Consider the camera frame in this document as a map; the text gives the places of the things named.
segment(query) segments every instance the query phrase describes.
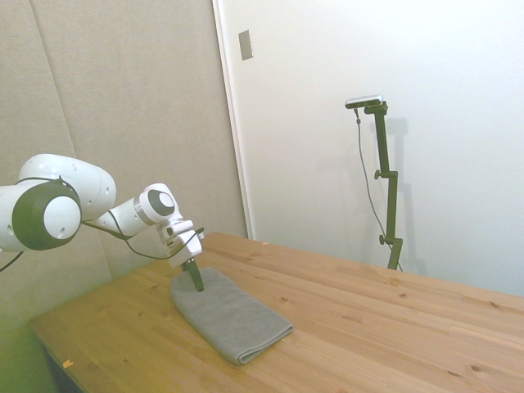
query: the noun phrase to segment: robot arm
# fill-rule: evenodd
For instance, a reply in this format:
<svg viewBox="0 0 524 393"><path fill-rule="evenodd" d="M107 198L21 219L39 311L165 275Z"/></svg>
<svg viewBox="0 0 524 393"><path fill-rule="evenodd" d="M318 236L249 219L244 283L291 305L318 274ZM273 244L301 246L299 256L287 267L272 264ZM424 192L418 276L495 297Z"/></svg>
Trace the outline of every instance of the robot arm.
<svg viewBox="0 0 524 393"><path fill-rule="evenodd" d="M64 156L35 156L22 166L16 185L0 187L0 251L64 246L80 224L126 241L156 224L173 256L170 265L182 264L194 281L200 278L193 259L202 252L200 233L183 219L166 185L153 184L111 209L115 196L115 182L104 169Z"/></svg>

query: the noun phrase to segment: robot cable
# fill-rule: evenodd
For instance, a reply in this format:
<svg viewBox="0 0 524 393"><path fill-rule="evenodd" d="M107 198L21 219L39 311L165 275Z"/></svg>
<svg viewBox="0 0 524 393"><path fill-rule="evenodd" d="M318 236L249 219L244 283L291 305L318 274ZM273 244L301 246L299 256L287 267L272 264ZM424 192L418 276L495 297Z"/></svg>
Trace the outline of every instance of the robot cable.
<svg viewBox="0 0 524 393"><path fill-rule="evenodd" d="M143 254L141 252L138 252L136 251L135 249L133 249L131 247L131 245L129 244L129 242L125 239L125 235L122 233L122 229L120 229L120 226L118 225L118 221L116 220L116 217L113 215L113 213L111 212L111 210L108 210L107 211L111 217L113 218L113 220L115 221L115 225L116 227L118 228L118 231L120 232L120 235L122 235L124 238L124 242L125 244L128 245L129 249L134 252L135 254L138 254L140 256L145 256L146 258L152 258L154 260L168 260L170 258L173 258L175 255L177 255L181 250L183 250L183 248L196 236L196 235L199 235L200 233L204 232L204 228L199 228L195 231L195 233L193 233L193 235L187 240L187 242L183 243L181 246L178 247L178 249L173 253L173 254L170 254L169 256L151 256L151 255L146 255L146 254Z"/></svg>

